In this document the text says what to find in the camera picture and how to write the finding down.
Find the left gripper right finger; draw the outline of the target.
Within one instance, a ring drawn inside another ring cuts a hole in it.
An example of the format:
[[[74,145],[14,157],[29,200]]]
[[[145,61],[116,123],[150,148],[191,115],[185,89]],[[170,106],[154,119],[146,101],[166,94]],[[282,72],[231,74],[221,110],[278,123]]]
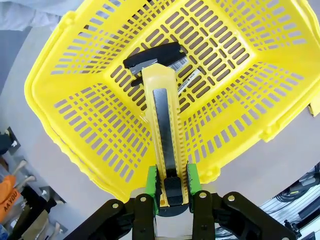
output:
[[[187,165],[189,208],[193,213],[192,239],[216,239],[215,224],[239,240],[295,240],[295,233],[242,194],[223,197],[203,190],[196,164]]]

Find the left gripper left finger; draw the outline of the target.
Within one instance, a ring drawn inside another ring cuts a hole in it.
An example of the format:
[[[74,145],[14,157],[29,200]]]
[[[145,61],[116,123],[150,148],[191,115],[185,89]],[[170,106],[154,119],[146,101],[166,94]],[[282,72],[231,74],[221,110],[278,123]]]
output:
[[[158,208],[158,169],[148,170],[145,192],[127,202],[108,200],[92,216],[96,221],[89,240],[119,240],[132,232],[133,240],[154,240]]]

